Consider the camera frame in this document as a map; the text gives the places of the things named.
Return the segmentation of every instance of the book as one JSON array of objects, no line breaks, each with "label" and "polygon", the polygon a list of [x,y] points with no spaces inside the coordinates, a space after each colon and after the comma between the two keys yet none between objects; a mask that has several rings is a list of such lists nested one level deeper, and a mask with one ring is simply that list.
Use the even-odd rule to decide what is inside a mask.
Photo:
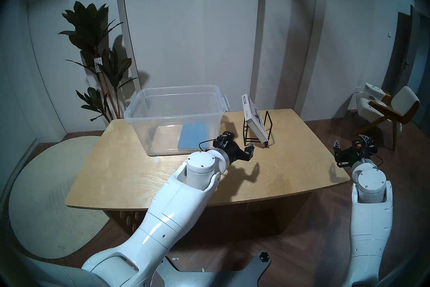
[{"label": "book", "polygon": [[264,128],[263,118],[260,111],[255,107],[254,103],[249,98],[248,94],[242,96],[243,113],[245,114],[245,121],[252,129],[254,134],[261,143],[269,141],[267,138],[266,129]]}]

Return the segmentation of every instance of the chair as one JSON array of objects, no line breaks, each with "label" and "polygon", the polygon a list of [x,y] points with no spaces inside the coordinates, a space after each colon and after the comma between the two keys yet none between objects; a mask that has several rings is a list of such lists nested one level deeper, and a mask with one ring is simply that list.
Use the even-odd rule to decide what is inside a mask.
[{"label": "chair", "polygon": [[387,93],[381,100],[369,100],[365,97],[362,92],[357,95],[357,111],[370,124],[356,131],[354,135],[364,133],[384,122],[392,123],[393,150],[396,150],[396,138],[402,131],[402,125],[411,121],[420,106],[418,97],[408,86],[401,88],[392,99]]}]

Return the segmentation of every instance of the plastic storage box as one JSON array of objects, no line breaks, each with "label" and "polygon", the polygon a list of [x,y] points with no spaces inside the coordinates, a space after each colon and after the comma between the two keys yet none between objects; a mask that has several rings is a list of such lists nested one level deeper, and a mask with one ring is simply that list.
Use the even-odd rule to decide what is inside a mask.
[{"label": "plastic storage box", "polygon": [[215,139],[221,117],[229,109],[217,86],[154,88],[141,90],[124,118],[132,124],[146,154],[178,155],[199,150],[200,142]]}]

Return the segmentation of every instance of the wooden table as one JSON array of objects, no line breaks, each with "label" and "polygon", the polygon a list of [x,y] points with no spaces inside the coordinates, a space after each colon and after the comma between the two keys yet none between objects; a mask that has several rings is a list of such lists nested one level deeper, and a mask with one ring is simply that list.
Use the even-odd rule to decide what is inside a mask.
[{"label": "wooden table", "polygon": [[[331,152],[291,109],[271,110],[269,146],[257,144],[251,161],[234,162],[209,205],[282,198],[349,181]],[[228,112],[220,133],[237,134],[243,149],[243,112]],[[152,198],[186,155],[150,157],[132,126],[113,120],[94,147],[65,200],[69,207],[102,209],[129,234]]]}]

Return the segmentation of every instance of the black knob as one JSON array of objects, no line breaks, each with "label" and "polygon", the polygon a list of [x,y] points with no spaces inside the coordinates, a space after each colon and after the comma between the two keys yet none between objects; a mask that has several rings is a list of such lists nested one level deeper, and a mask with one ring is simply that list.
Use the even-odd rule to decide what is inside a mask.
[{"label": "black knob", "polygon": [[270,256],[269,256],[269,254],[267,252],[260,253],[260,260],[262,262],[268,262],[269,258],[270,258]]}]

